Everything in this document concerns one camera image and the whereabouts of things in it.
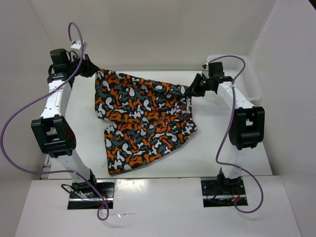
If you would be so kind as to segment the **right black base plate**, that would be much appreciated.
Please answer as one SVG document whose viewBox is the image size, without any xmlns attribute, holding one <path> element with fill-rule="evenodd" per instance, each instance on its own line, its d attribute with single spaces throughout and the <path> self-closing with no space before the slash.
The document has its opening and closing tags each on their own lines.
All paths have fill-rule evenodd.
<svg viewBox="0 0 316 237">
<path fill-rule="evenodd" d="M 203 207 L 248 206 L 243 180 L 220 188 L 216 179 L 201 179 Z"/>
</svg>

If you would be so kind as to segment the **white plastic basket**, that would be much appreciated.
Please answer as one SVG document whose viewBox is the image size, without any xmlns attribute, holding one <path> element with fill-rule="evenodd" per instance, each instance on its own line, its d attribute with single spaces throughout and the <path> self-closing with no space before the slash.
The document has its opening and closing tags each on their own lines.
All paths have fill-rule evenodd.
<svg viewBox="0 0 316 237">
<path fill-rule="evenodd" d="M 246 56 L 238 55 L 245 62 L 245 68 L 235 81 L 236 87 L 241 91 L 249 101 L 261 99 L 261 87 L 257 74 L 255 73 L 252 63 Z M 224 57 L 214 62 L 222 62 L 223 71 L 226 76 L 234 78 L 243 68 L 243 62 L 235 57 Z"/>
</svg>

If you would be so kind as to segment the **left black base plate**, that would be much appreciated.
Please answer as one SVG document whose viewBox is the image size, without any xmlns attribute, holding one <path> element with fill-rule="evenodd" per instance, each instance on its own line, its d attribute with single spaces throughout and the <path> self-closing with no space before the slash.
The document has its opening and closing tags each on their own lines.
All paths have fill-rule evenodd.
<svg viewBox="0 0 316 237">
<path fill-rule="evenodd" d="M 102 200 L 94 191 L 84 194 L 74 185 L 62 184 L 61 187 L 69 194 L 68 210 L 98 209 L 102 205 Z M 114 205 L 114 187 L 114 181 L 99 180 L 96 184 L 96 189 L 106 200 L 109 209 Z"/>
</svg>

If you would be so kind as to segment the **orange camouflage shorts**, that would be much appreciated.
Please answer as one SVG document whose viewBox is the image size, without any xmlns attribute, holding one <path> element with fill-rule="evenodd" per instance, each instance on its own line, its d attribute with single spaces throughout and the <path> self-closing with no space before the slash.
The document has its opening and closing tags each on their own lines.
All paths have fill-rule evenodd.
<svg viewBox="0 0 316 237">
<path fill-rule="evenodd" d="M 110 122 L 104 130 L 109 175 L 149 165 L 187 142 L 197 125 L 186 90 L 112 70 L 96 72 L 95 112 Z"/>
</svg>

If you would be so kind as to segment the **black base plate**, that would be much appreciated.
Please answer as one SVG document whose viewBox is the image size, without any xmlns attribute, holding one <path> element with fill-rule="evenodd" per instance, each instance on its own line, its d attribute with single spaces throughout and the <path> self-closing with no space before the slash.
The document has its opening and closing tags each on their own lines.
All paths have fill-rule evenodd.
<svg viewBox="0 0 316 237">
<path fill-rule="evenodd" d="M 61 187 L 69 194 L 68 210 L 98 209 L 102 205 L 102 200 L 94 191 L 84 194 L 74 185 L 62 184 Z M 114 187 L 114 181 L 99 180 L 96 184 L 96 189 L 106 200 L 109 209 L 114 205 Z"/>
<path fill-rule="evenodd" d="M 203 207 L 248 206 L 243 180 L 220 188 L 216 179 L 201 179 Z"/>
</svg>

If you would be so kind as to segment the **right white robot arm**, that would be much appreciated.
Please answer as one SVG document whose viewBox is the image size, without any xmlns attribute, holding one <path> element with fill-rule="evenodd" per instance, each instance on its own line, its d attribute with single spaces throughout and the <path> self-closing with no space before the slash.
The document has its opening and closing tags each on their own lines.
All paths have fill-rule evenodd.
<svg viewBox="0 0 316 237">
<path fill-rule="evenodd" d="M 241 180 L 245 169 L 239 160 L 243 150 L 253 149 L 264 138 L 265 110 L 256 107 L 236 87 L 237 78 L 246 68 L 246 62 L 240 58 L 241 69 L 235 77 L 226 76 L 220 58 L 215 58 L 204 65 L 208 74 L 197 74 L 185 94 L 202 97 L 206 91 L 213 91 L 220 96 L 231 111 L 229 124 L 215 156 L 221 165 L 217 176 L 217 190 L 228 194 Z"/>
</svg>

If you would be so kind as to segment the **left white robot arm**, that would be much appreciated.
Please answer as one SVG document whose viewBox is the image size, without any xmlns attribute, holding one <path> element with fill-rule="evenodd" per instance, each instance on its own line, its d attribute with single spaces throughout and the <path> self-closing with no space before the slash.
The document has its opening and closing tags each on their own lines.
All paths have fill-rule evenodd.
<svg viewBox="0 0 316 237">
<path fill-rule="evenodd" d="M 56 159 L 72 178 L 73 195 L 91 198 L 97 195 L 96 178 L 76 152 L 76 137 L 66 121 L 66 109 L 72 92 L 74 79 L 70 75 L 90 77 L 98 71 L 87 54 L 75 51 L 71 56 L 65 49 L 50 52 L 52 65 L 48 69 L 48 96 L 43 113 L 31 122 L 31 129 L 42 153 Z"/>
</svg>

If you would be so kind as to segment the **aluminium rail at table edge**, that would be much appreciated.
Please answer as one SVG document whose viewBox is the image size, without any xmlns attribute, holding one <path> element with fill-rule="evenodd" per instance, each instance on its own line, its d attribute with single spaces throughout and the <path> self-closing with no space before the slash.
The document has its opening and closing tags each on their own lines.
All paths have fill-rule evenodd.
<svg viewBox="0 0 316 237">
<path fill-rule="evenodd" d="M 51 165 L 51 157 L 47 155 L 42 167 L 42 173 L 39 177 L 40 180 L 47 180 L 49 178 L 48 172 L 51 170 Z"/>
</svg>

